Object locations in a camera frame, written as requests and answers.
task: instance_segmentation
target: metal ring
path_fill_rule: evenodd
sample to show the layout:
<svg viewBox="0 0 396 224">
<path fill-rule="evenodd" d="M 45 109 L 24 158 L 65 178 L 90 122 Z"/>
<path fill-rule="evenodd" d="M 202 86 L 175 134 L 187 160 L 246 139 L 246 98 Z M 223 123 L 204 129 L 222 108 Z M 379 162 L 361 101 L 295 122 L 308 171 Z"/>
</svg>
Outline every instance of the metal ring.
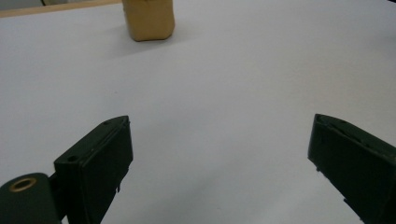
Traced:
<svg viewBox="0 0 396 224">
<path fill-rule="evenodd" d="M 37 180 L 33 177 L 26 177 L 24 179 L 20 179 L 9 187 L 9 191 L 17 193 L 29 189 L 35 184 L 35 182 L 37 182 Z"/>
</svg>

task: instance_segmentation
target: white surface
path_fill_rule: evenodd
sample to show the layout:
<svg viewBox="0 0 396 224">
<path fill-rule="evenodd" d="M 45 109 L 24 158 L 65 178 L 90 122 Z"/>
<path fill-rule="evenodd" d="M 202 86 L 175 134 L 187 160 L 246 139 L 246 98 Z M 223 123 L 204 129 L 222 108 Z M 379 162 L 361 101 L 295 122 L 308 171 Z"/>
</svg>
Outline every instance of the white surface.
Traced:
<svg viewBox="0 0 396 224">
<path fill-rule="evenodd" d="M 361 223 L 306 158 L 315 113 L 396 145 L 396 5 L 176 0 L 135 43 L 121 5 L 0 20 L 0 180 L 129 115 L 134 161 L 103 223 Z"/>
</svg>

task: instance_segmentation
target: white table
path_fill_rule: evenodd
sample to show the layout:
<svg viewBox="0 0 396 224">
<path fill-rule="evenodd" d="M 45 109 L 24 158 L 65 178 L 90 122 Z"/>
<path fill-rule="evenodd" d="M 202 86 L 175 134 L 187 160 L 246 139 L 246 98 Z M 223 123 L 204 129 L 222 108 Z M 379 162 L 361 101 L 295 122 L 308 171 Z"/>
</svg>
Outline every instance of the white table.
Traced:
<svg viewBox="0 0 396 224">
<path fill-rule="evenodd" d="M 353 224 L 307 157 L 315 113 L 396 146 L 396 5 L 175 0 L 166 41 L 122 5 L 0 19 L 0 180 L 129 115 L 134 161 L 103 223 Z"/>
</svg>

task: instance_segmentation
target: bottle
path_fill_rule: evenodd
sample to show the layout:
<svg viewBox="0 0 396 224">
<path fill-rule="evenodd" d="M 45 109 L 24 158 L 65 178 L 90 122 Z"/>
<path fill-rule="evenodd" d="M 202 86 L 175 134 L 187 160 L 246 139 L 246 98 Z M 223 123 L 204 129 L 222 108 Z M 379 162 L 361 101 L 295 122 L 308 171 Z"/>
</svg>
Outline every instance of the bottle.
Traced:
<svg viewBox="0 0 396 224">
<path fill-rule="evenodd" d="M 175 29 L 173 0 L 122 0 L 129 34 L 134 41 L 164 40 Z"/>
</svg>

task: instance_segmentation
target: table edge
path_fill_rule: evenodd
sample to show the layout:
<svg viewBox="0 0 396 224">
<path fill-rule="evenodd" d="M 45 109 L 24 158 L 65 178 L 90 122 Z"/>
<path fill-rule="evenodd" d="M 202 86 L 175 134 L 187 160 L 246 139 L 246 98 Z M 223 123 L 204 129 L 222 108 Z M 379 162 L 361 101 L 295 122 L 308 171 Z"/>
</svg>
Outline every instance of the table edge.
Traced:
<svg viewBox="0 0 396 224">
<path fill-rule="evenodd" d="M 120 2 L 121 0 L 91 0 L 86 2 L 76 2 L 76 3 L 44 6 L 44 7 L 18 8 L 18 9 L 0 11 L 0 18 L 24 16 L 24 15 L 54 12 L 54 11 L 63 11 L 63 10 L 70 10 L 70 9 L 84 8 L 84 7 L 99 7 L 99 6 L 117 4 Z"/>
</svg>

